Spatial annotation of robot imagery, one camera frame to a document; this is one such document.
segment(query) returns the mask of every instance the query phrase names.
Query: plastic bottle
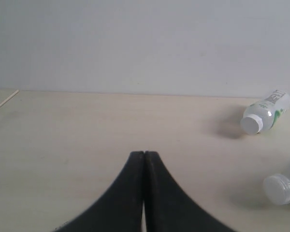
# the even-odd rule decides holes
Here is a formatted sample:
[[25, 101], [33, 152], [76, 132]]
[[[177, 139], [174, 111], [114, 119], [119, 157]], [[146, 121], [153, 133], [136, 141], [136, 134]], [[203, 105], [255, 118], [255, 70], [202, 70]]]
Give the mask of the plastic bottle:
[[241, 120], [241, 127], [251, 135], [269, 130], [288, 109], [290, 95], [282, 90], [275, 90], [265, 99], [247, 107]]
[[265, 178], [263, 190], [268, 199], [276, 205], [290, 203], [290, 163], [282, 174]]

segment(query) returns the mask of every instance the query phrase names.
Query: wooden table surface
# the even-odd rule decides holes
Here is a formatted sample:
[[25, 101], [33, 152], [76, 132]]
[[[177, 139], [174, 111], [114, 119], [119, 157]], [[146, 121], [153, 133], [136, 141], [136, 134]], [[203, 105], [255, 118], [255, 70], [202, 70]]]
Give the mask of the wooden table surface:
[[[14, 90], [0, 90], [0, 102]], [[47, 232], [90, 206], [131, 151], [158, 151], [201, 207], [239, 232], [290, 231], [263, 179], [290, 160], [290, 111], [244, 135], [254, 99], [21, 91], [0, 108], [0, 232]]]

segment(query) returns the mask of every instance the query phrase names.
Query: table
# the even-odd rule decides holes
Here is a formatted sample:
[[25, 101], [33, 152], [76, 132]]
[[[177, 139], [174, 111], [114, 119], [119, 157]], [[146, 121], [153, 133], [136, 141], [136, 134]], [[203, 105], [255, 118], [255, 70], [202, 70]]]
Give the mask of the table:
[[[0, 101], [13, 90], [0, 90]], [[134, 150], [158, 151], [184, 191], [240, 232], [290, 231], [263, 179], [290, 160], [290, 111], [244, 135], [254, 99], [21, 91], [0, 108], [0, 232], [47, 232], [89, 207]]]

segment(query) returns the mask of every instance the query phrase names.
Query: bottle cap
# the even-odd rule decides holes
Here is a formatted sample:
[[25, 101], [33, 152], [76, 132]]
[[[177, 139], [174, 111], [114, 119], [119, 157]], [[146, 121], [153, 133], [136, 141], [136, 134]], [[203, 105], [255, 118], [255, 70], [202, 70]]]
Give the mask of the bottle cap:
[[262, 118], [258, 115], [247, 115], [241, 120], [242, 129], [250, 135], [259, 133], [263, 128]]
[[282, 174], [275, 174], [265, 178], [263, 190], [273, 204], [283, 205], [290, 203], [290, 180]]

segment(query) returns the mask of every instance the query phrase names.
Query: green label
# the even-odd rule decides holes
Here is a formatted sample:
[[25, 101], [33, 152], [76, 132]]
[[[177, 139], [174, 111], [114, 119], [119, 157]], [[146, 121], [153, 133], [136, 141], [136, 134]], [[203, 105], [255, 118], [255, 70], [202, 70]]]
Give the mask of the green label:
[[272, 124], [271, 128], [276, 123], [277, 119], [279, 119], [279, 117], [281, 116], [282, 113], [283, 113], [283, 109], [280, 109], [280, 110], [276, 110], [275, 111], [274, 121], [273, 121], [273, 124]]

